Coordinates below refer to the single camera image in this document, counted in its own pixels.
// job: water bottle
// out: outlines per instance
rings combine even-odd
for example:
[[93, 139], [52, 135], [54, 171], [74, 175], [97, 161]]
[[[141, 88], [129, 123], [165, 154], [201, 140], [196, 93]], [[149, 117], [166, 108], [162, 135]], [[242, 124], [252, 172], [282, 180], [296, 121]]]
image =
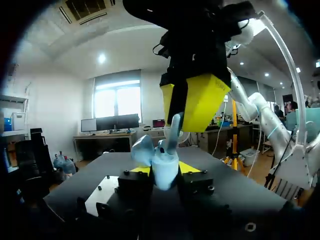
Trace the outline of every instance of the water bottle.
[[63, 172], [69, 176], [76, 173], [76, 167], [73, 161], [71, 161], [67, 156], [64, 156], [64, 162], [62, 163]]

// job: tripod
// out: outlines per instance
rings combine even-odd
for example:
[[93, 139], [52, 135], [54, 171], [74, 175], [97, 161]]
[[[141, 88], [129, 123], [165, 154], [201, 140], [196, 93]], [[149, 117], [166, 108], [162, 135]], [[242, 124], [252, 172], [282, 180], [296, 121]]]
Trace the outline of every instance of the tripod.
[[229, 163], [231, 160], [231, 167], [234, 170], [238, 170], [238, 164], [240, 165], [241, 172], [246, 175], [245, 167], [239, 158], [238, 153], [238, 127], [237, 127], [237, 109], [236, 109], [236, 101], [232, 100], [232, 115], [233, 115], [233, 140], [232, 140], [232, 154], [227, 156], [225, 160], [223, 161], [225, 164]]

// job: air vent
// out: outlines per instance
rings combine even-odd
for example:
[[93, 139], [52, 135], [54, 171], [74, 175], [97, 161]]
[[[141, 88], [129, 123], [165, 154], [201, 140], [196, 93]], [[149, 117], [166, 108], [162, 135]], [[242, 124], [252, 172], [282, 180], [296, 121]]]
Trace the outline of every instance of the air vent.
[[67, 0], [65, 4], [77, 21], [106, 9], [104, 0]]
[[115, 0], [62, 0], [57, 8], [69, 24], [83, 25], [107, 15]]

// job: white plastic object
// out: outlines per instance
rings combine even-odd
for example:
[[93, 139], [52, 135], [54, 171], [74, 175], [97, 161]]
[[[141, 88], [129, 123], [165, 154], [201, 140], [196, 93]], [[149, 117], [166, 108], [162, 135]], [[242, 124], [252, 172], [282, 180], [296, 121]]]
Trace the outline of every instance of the white plastic object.
[[224, 102], [224, 103], [227, 103], [227, 102], [228, 102], [228, 94], [224, 96], [223, 102]]
[[297, 72], [297, 66], [292, 58], [284, 40], [279, 35], [278, 31], [275, 29], [273, 23], [270, 19], [263, 14], [260, 18], [263, 24], [266, 26], [266, 29], [269, 31], [270, 35], [273, 37], [274, 41], [278, 45], [279, 49], [282, 52], [282, 55], [288, 65], [288, 68], [291, 73], [293, 80], [294, 90], [296, 94], [298, 109], [299, 109], [299, 130], [297, 132], [296, 143], [300, 145], [305, 144], [305, 133], [306, 133], [306, 107], [305, 107], [305, 98], [302, 84], [300, 81], [299, 74]]
[[161, 152], [160, 146], [155, 148], [155, 156], [152, 158], [152, 171], [155, 185], [163, 191], [170, 189], [172, 182], [179, 171], [179, 157], [177, 152], [168, 154]]
[[226, 106], [227, 106], [227, 103], [225, 102], [224, 103], [224, 109], [223, 109], [223, 117], [222, 117], [222, 122], [221, 122], [221, 126], [220, 126], [220, 128], [219, 128], [219, 131], [218, 131], [218, 136], [216, 137], [216, 143], [215, 143], [215, 147], [214, 147], [214, 150], [213, 150], [213, 152], [212, 152], [212, 156], [215, 154], [215, 152], [216, 152], [216, 149], [217, 149], [217, 146], [218, 146], [218, 141], [219, 141], [219, 134], [220, 134], [220, 131], [221, 131], [221, 129], [222, 129], [222, 126], [223, 126], [223, 124], [224, 124], [224, 121], [225, 121], [225, 114], [226, 114]]
[[259, 150], [251, 148], [241, 151], [240, 154], [245, 158], [243, 161], [243, 165], [245, 165], [246, 167], [251, 166], [255, 161], [256, 154], [259, 154], [259, 152]]
[[13, 112], [11, 115], [12, 131], [24, 130], [26, 127], [25, 119], [25, 112]]

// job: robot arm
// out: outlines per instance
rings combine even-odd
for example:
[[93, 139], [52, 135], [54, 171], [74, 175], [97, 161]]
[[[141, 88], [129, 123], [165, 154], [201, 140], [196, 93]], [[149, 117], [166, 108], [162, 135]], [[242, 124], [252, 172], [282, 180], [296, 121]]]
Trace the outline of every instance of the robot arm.
[[247, 122], [255, 118], [259, 120], [261, 129], [273, 147], [276, 166], [270, 173], [286, 185], [309, 189], [313, 176], [320, 168], [320, 134], [309, 144], [301, 145], [290, 141], [291, 135], [264, 97], [258, 92], [247, 97], [238, 78], [230, 69], [229, 71], [232, 79], [229, 94], [237, 102], [239, 112]]
[[[231, 74], [230, 96], [237, 102], [239, 112], [245, 121], [249, 122], [258, 118], [261, 129], [272, 144], [275, 162], [278, 164], [291, 137], [289, 132], [270, 109], [264, 97], [258, 92], [247, 97], [246, 91], [237, 76], [231, 69], [228, 70]], [[290, 153], [293, 146], [294, 144], [291, 142], [286, 152]]]

